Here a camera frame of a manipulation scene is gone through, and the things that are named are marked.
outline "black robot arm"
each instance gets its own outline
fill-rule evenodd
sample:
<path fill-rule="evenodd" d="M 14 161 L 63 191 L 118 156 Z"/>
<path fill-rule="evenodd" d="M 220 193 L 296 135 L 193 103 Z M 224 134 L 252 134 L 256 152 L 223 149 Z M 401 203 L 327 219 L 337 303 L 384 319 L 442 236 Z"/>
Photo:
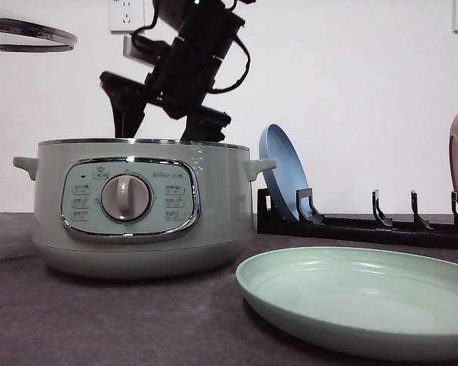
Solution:
<path fill-rule="evenodd" d="M 124 39 L 125 56 L 154 66 L 144 84 L 110 72 L 103 72 L 100 77 L 111 100 L 115 136 L 134 137 L 146 105 L 153 104 L 171 118 L 187 116 L 182 140 L 223 140 L 221 130 L 231 118 L 224 112 L 202 106 L 202 102 L 208 93 L 232 90 L 246 76 L 249 53 L 237 38 L 244 20 L 232 12 L 234 6 L 226 9 L 220 0 L 154 0 L 154 5 L 153 24 Z M 141 30 L 156 24 L 157 16 L 179 32 L 171 46 L 139 35 Z M 248 56 L 247 70 L 233 87 L 214 90 L 215 75 L 233 41 L 243 47 Z"/>

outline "control panel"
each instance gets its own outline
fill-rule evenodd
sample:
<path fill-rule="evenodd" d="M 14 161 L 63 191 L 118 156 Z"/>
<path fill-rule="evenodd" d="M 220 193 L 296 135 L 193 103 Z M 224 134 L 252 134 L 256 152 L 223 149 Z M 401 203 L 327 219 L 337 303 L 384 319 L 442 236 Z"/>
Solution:
<path fill-rule="evenodd" d="M 82 160 L 66 173 L 65 226 L 95 236 L 162 236 L 195 224 L 200 200 L 195 173 L 163 159 Z"/>

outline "plate rim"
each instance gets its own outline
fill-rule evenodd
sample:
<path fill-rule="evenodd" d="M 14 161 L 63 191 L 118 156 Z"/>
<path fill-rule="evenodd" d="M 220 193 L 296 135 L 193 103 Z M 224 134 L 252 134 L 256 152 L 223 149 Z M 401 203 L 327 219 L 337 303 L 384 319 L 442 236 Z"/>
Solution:
<path fill-rule="evenodd" d="M 374 333 L 380 333 L 388 336 L 417 336 L 417 337 L 425 337 L 425 338 L 436 338 L 436 337 L 444 337 L 444 336 L 458 336 L 458 332 L 442 332 L 442 333 L 417 333 L 417 332 L 389 332 L 385 330 L 379 330 L 379 329 L 370 329 L 370 328 L 365 328 L 365 327 L 358 327 L 358 326 L 348 326 L 343 323 L 336 323 L 336 322 L 330 322 L 327 320 L 323 320 L 320 318 L 316 318 L 313 316 L 308 316 L 304 315 L 292 310 L 288 310 L 284 307 L 281 307 L 280 305 L 276 305 L 272 302 L 269 302 L 268 300 L 263 299 L 261 296 L 256 295 L 254 292 L 250 291 L 247 286 L 244 285 L 244 283 L 241 280 L 241 271 L 242 267 L 247 265 L 248 262 L 251 262 L 253 260 L 256 260 L 256 258 L 269 255 L 269 254 L 274 254 L 276 252 L 288 252 L 288 251 L 293 251 L 293 250 L 312 250 L 312 249 L 330 249 L 330 250 L 335 250 L 335 249 L 344 249 L 344 250 L 351 250 L 351 251 L 364 251 L 364 252 L 382 252 L 382 253 L 387 253 L 387 254 L 394 254 L 394 255 L 403 255 L 403 256 L 411 256 L 411 257 L 416 257 L 420 258 L 421 260 L 427 260 L 431 262 L 440 262 L 446 265 L 452 265 L 454 267 L 458 267 L 458 263 L 455 262 L 450 262 L 446 261 L 444 259 L 438 259 L 434 257 L 428 257 L 426 255 L 418 255 L 418 254 L 410 254 L 406 252 L 397 252 L 393 250 L 386 250 L 386 249 L 372 249 L 372 248 L 359 248 L 359 247 L 350 247 L 350 246 L 299 246 L 295 248 L 283 248 L 283 249 L 275 249 L 275 250 L 270 250 L 268 252 L 263 252 L 260 254 L 253 255 L 249 258 L 246 258 L 244 261 L 242 261 L 237 267 L 236 267 L 236 280 L 237 283 L 241 286 L 241 288 L 250 294 L 251 296 L 255 297 L 258 301 L 261 301 L 265 303 L 266 305 L 270 305 L 271 307 L 276 308 L 278 311 L 282 311 L 284 313 L 289 313 L 292 314 L 293 316 L 299 316 L 301 318 L 305 318 L 307 321 L 312 321 L 312 322 L 318 322 L 321 324 L 326 324 L 329 326 L 336 326 L 336 327 L 341 327 L 345 329 L 352 329 L 360 332 L 374 332 Z"/>

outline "light green plate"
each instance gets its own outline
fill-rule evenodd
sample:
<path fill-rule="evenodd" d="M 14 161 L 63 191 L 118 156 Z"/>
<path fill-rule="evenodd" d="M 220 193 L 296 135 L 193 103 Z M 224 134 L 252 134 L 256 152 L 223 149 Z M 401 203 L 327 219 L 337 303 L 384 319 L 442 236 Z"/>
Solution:
<path fill-rule="evenodd" d="M 458 265 L 374 249 L 309 247 L 255 255 L 236 270 L 274 326 L 370 358 L 458 358 Z"/>

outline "black cable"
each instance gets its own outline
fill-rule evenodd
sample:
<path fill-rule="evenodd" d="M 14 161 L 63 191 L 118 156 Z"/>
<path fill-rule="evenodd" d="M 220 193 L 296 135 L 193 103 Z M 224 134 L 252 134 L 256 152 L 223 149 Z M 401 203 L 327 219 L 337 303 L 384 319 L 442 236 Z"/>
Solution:
<path fill-rule="evenodd" d="M 227 9 L 227 11 L 234 11 L 234 9 L 236 8 L 236 5 L 237 5 L 237 0 L 234 0 L 234 3 L 232 4 L 230 8 Z"/>
<path fill-rule="evenodd" d="M 140 27 L 136 29 L 134 32 L 132 32 L 132 35 L 131 35 L 132 45 L 135 48 L 137 48 L 139 51 L 142 51 L 142 48 L 136 44 L 136 39 L 139 37 L 139 33 L 143 31 L 147 31 L 148 29 L 153 29 L 156 26 L 156 23 L 158 22 L 159 14 L 160 14 L 160 0 L 156 0 L 156 2 L 154 3 L 154 15 L 153 15 L 153 21 L 151 22 L 151 24 L 144 25 L 143 27 Z"/>
<path fill-rule="evenodd" d="M 234 90 L 235 88 L 239 87 L 244 79 L 246 78 L 248 72 L 250 71 L 250 64 L 251 64 L 251 56 L 250 56 L 250 51 L 247 50 L 246 46 L 244 46 L 244 43 L 239 39 L 239 37 L 235 34 L 233 36 L 234 42 L 237 43 L 239 47 L 244 51 L 244 53 L 247 56 L 247 62 L 246 62 L 246 70 L 244 71 L 244 74 L 240 77 L 239 80 L 237 80 L 233 85 L 223 88 L 223 89 L 210 89 L 208 91 L 209 94 L 222 94 L 222 93 L 227 93 L 230 92 L 231 90 Z"/>

